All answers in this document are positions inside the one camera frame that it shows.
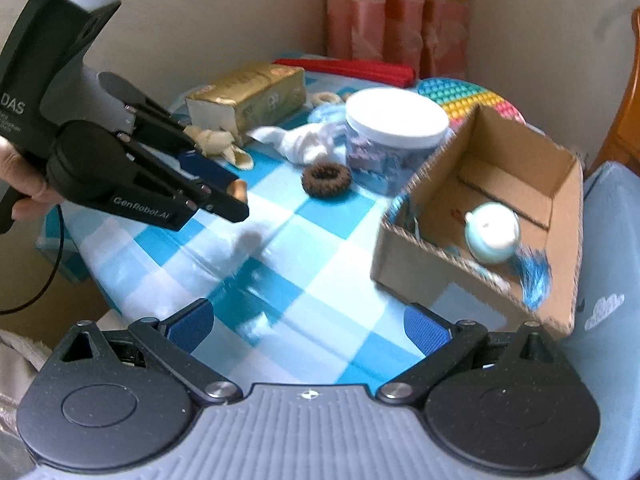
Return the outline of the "person's left hand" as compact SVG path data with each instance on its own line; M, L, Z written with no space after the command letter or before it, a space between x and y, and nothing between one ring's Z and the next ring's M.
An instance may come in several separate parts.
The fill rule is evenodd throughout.
M64 198L5 138L1 139L0 159L1 180L25 195L25 198L12 206L13 220L34 220L43 217L54 206L64 202Z

